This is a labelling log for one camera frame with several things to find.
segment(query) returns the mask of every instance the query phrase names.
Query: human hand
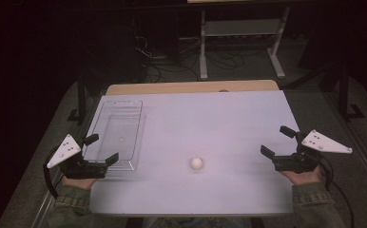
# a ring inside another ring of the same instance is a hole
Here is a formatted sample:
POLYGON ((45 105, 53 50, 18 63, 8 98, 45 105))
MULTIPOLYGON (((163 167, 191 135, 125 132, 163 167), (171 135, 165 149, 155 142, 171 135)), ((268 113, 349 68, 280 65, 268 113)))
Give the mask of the human hand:
POLYGON ((292 171, 281 171, 284 177, 288 178, 294 185, 303 185, 307 183, 320 182, 319 166, 312 172, 295 173, 292 171))
POLYGON ((82 189, 89 190, 91 189, 92 185, 97 181, 98 179, 68 179, 67 177, 62 178, 62 184, 66 186, 73 186, 78 187, 82 189))

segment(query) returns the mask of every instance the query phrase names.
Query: floor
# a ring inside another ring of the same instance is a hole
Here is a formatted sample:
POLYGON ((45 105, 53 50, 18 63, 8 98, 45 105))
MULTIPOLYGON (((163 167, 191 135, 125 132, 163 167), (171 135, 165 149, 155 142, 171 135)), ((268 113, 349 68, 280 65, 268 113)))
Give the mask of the floor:
MULTIPOLYGON (((299 68, 299 59, 307 44, 305 38, 286 38, 280 44, 278 58, 286 79, 275 76, 265 48, 271 43, 269 37, 237 37, 234 42, 227 38, 207 41, 207 68, 209 81, 228 80, 275 80, 279 86, 286 86, 305 74, 309 69, 299 68)), ((153 58, 146 63, 147 83, 192 82, 199 81, 199 40, 182 40, 182 58, 180 61, 151 49, 153 58)), ((319 82, 323 75, 311 79, 284 93, 294 112, 301 131, 316 129, 330 138, 354 148, 351 155, 325 155, 334 166, 335 182, 341 187, 354 211, 355 227, 367 228, 367 93, 357 81, 350 79, 349 103, 356 104, 365 118, 345 122, 337 109, 338 88, 331 92, 322 92, 319 82)), ((61 141, 69 132, 77 132, 76 122, 69 122, 68 115, 77 108, 76 84, 64 95, 54 114, 48 129, 29 162, 29 166, 14 191, 10 203, 0 220, 0 227, 45 227, 46 211, 51 206, 50 196, 42 176, 42 161, 49 150, 61 141)), ((95 109, 95 101, 88 100, 88 110, 95 109)), ((349 208, 339 190, 333 187, 334 196, 342 218, 350 223, 349 208)), ((262 218, 265 227, 293 227, 292 216, 262 218)), ((125 227, 126 218, 96 219, 95 227, 125 227)))

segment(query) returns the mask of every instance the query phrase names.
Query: white desk frame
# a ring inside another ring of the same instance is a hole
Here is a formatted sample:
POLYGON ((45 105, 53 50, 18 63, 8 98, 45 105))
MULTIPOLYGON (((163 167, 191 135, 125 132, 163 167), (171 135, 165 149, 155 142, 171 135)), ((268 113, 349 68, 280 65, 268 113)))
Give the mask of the white desk frame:
POLYGON ((200 55, 200 71, 201 80, 207 81, 207 64, 205 56, 205 38, 207 36, 228 36, 228 35, 263 35, 275 34, 275 42, 272 47, 267 49, 270 61, 276 71, 276 75, 280 79, 285 78, 283 69, 281 68, 277 52, 284 32, 287 16, 290 8, 285 8, 281 18, 279 19, 263 19, 263 20, 240 20, 240 21, 206 21, 205 12, 202 11, 202 30, 201 30, 201 55, 200 55))
POLYGON ((281 124, 298 129, 283 92, 272 81, 182 85, 178 90, 186 93, 167 92, 180 84, 109 88, 99 106, 109 100, 143 101, 142 150, 136 171, 109 174, 93 186, 92 212, 129 217, 292 213, 290 181, 260 153, 261 144, 283 154, 297 146, 279 132, 281 124), (235 85, 239 91, 230 89, 235 85), (255 85, 273 89, 261 91, 255 85), (206 92, 199 93, 201 86, 206 92), (245 87, 256 91, 243 91, 245 87), (155 94, 155 88, 162 94, 155 94), (211 92, 216 89, 230 92, 211 92), (109 95, 124 91, 137 94, 109 95), (260 117, 268 120, 262 123, 260 117), (195 156, 204 159, 198 171, 189 166, 195 156))

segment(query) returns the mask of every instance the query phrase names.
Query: person's left hand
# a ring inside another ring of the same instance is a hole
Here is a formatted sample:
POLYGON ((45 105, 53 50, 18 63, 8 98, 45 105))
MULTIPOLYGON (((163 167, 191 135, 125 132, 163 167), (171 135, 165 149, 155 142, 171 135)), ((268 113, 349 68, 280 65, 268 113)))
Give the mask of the person's left hand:
POLYGON ((62 178, 62 184, 66 186, 73 186, 78 187, 82 189, 89 190, 91 189, 92 185, 97 181, 98 179, 68 179, 67 177, 62 178))

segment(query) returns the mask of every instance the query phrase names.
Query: dark background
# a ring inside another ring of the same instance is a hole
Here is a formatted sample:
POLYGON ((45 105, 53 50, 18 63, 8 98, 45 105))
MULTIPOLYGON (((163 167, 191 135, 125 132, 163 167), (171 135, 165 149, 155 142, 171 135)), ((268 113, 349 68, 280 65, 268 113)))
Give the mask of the dark background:
MULTIPOLYGON (((284 35, 310 38, 301 67, 339 58, 367 88, 367 1, 347 2, 292 8, 284 35)), ((0 217, 78 77, 92 96, 110 84, 140 83, 143 57, 134 50, 134 35, 174 56, 178 37, 199 36, 199 21, 198 11, 132 16, 64 11, 55 1, 0 1, 0 217)))

